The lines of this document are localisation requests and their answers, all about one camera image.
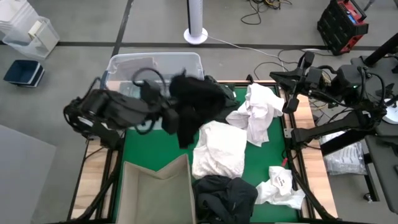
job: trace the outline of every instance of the concrete floor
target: concrete floor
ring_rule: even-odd
[[[87,90],[94,77],[101,76],[114,51],[127,0],[29,0],[36,11],[51,20],[61,42],[77,47],[56,47],[43,66],[46,74],[38,88],[18,88],[0,82],[0,124],[48,142],[57,147],[52,168],[33,217],[33,223],[59,222],[66,219],[85,150],[84,139],[64,121],[63,107]],[[280,11],[261,14],[262,24],[250,26],[240,18],[252,13],[245,0],[204,0],[204,26],[209,35],[234,44],[261,44],[263,51],[276,55],[293,45],[323,45],[316,22],[327,0],[294,0]],[[358,1],[364,5],[367,0]],[[377,0],[369,9],[369,34],[358,45],[378,46],[398,30],[398,9],[393,0]],[[275,58],[252,50],[220,48],[153,48],[153,43],[185,43],[187,28],[185,0],[134,0],[129,13],[124,44],[145,43],[147,48],[121,47],[116,53],[196,52],[206,74],[219,80],[242,80],[253,74],[261,62],[278,62]],[[207,43],[218,43],[209,39]],[[339,57],[316,56],[314,65],[338,68],[350,58],[371,52],[352,51]],[[298,50],[282,52],[286,61],[297,61]],[[0,73],[5,73],[16,59],[25,58],[12,48],[0,45]],[[269,80],[277,65],[263,65],[257,70],[260,79]],[[336,111],[325,111],[333,116]],[[398,223],[381,196],[381,202],[368,204],[363,177],[330,177],[339,217],[349,221]]]

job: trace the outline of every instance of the cardboard box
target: cardboard box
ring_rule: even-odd
[[[116,224],[193,224],[195,220],[186,154],[157,172],[124,163]]]

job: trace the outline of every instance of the white pole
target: white pole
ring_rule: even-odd
[[[203,0],[187,0],[188,29],[184,32],[185,40],[190,44],[202,44],[207,39],[203,28]]]

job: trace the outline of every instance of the green mat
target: green mat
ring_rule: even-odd
[[[245,94],[246,88],[236,89],[236,97],[241,103],[244,102]],[[242,178],[253,186],[257,186],[262,181],[265,182],[269,179],[269,166],[280,166],[282,164],[281,155],[285,144],[280,118],[274,118],[268,128],[268,136],[269,142],[263,143],[261,148],[251,143],[246,146]],[[195,136],[195,144],[192,144],[189,149],[180,149],[177,135],[175,134],[168,135],[163,130],[156,130],[141,136],[133,130],[128,130],[126,132],[123,163],[128,161],[148,169],[159,170],[176,157],[187,153],[192,164],[192,151],[196,146],[197,140],[198,134]],[[121,178],[116,196],[114,219],[116,219],[118,214],[120,188]],[[268,203],[255,205],[254,213],[251,217],[251,222],[296,222],[297,220],[297,212],[294,209],[284,205],[270,205]]]

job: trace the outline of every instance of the white cloth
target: white cloth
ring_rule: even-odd
[[[196,179],[206,175],[242,177],[245,149],[245,130],[217,121],[204,124],[193,150],[192,176]]]
[[[267,129],[273,117],[282,116],[285,100],[276,96],[268,87],[257,83],[248,86],[246,101],[232,111],[226,120],[229,124],[248,131],[248,141],[261,147],[269,141]]]
[[[270,166],[269,177],[267,182],[261,182],[256,187],[259,195],[255,204],[269,202],[272,205],[287,205],[300,210],[305,194],[301,189],[292,189],[292,172],[283,167]]]

